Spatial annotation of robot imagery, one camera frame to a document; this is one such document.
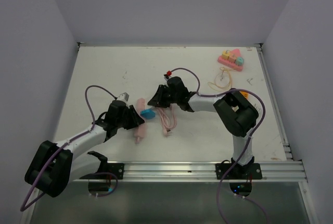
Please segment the blue plug adapter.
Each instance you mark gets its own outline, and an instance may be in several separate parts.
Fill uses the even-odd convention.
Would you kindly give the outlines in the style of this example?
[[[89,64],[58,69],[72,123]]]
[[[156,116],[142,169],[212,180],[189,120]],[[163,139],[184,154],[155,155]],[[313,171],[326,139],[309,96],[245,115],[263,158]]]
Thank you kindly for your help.
[[[154,119],[156,117],[156,113],[153,109],[144,109],[140,112],[140,116],[146,120]]]

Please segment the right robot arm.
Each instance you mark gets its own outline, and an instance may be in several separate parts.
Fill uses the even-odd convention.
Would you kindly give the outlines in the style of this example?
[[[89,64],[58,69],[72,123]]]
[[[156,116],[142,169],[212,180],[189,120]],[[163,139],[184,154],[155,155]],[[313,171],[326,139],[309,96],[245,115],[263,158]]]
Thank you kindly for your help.
[[[230,89],[220,95],[204,95],[189,91],[180,77],[171,77],[167,79],[165,85],[159,85],[148,105],[169,108],[172,104],[191,113],[197,111],[217,113],[233,137],[233,175],[241,179],[250,173],[249,165],[254,162],[252,136],[262,120],[257,121],[259,112],[239,89]]]

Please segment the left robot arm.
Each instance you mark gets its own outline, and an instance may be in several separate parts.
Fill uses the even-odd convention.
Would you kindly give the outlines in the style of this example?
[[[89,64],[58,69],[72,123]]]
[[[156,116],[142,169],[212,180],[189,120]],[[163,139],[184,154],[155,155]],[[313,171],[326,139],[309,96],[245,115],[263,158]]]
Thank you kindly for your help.
[[[144,122],[134,106],[114,100],[106,112],[93,120],[92,125],[77,136],[57,143],[42,142],[24,180],[47,195],[56,197],[69,183],[75,159],[94,146],[108,141],[119,129],[131,130]]]

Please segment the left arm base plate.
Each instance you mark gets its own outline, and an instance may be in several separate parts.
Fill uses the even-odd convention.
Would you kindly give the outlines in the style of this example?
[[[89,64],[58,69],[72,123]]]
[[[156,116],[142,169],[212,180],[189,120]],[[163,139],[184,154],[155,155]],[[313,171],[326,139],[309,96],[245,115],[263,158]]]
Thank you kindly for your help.
[[[119,180],[123,179],[124,163],[103,163],[100,164],[97,172],[110,172],[114,174]]]

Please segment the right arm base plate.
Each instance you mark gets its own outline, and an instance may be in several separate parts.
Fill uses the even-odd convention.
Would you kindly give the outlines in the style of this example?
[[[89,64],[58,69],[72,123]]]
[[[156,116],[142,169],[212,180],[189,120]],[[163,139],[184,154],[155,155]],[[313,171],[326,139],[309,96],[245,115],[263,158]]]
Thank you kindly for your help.
[[[220,180],[224,173],[229,171],[230,167],[234,164],[234,161],[230,163],[228,160],[224,160],[221,163],[215,164],[216,178]],[[255,163],[252,159],[247,165],[241,166],[236,164],[224,177],[226,180],[261,180],[263,179],[261,166],[259,163]]]

